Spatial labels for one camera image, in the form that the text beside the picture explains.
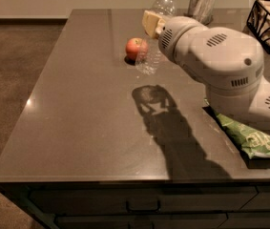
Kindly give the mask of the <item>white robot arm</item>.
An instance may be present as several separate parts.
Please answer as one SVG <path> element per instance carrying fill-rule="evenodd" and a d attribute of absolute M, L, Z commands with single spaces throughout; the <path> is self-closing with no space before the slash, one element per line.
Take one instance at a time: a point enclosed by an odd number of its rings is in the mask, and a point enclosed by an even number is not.
<path fill-rule="evenodd" d="M 205 86 L 216 112 L 270 135 L 270 82 L 263 75 L 264 53 L 257 39 L 151 10 L 143 13 L 142 26 L 169 61 Z"/>

